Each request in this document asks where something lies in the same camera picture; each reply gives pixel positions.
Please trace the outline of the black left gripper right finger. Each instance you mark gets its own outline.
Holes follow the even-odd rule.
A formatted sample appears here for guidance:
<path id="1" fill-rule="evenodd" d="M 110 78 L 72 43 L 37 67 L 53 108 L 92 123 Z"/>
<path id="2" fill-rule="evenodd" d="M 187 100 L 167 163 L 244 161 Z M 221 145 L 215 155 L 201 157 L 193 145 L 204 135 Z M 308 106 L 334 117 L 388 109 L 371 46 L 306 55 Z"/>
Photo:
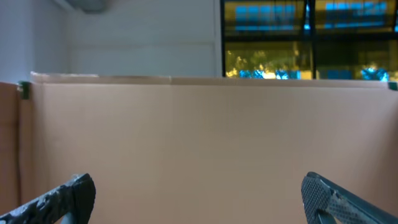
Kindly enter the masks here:
<path id="1" fill-rule="evenodd" d="M 381 210 L 315 172 L 303 178 L 302 201 L 308 224 L 393 224 L 397 217 Z"/>

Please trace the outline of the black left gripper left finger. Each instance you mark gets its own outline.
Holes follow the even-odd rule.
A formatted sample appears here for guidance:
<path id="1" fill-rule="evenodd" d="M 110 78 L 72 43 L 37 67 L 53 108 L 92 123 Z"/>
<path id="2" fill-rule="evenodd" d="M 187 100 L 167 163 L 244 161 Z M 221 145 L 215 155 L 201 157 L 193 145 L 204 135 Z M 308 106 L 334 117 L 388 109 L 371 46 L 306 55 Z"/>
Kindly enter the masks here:
<path id="1" fill-rule="evenodd" d="M 91 176 L 80 174 L 68 182 L 1 215 L 5 224 L 88 224 L 96 197 L 95 183 Z"/>

